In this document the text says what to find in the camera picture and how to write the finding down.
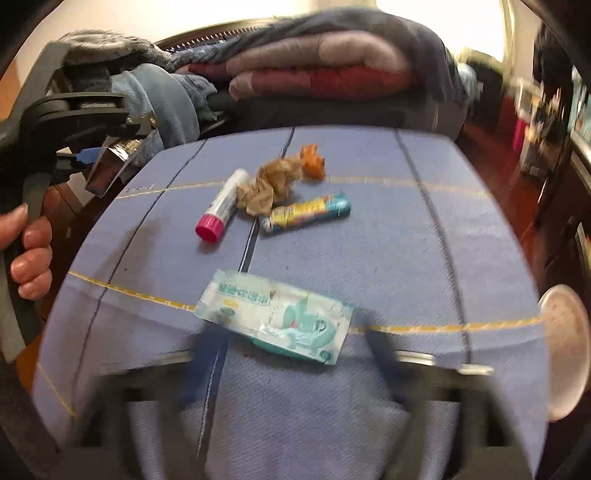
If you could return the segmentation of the person's left hand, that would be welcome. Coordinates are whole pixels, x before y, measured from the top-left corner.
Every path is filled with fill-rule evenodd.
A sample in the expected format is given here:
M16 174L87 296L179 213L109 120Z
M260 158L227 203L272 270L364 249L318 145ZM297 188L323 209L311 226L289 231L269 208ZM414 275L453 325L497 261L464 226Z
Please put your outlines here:
M1 215L1 249L5 249L16 240L20 240L24 248L24 252L11 262L9 273L18 286L19 296L25 300L40 300L50 289L52 226L47 215L59 202L59 192L50 187L43 199L43 214L30 224L29 206L26 203Z

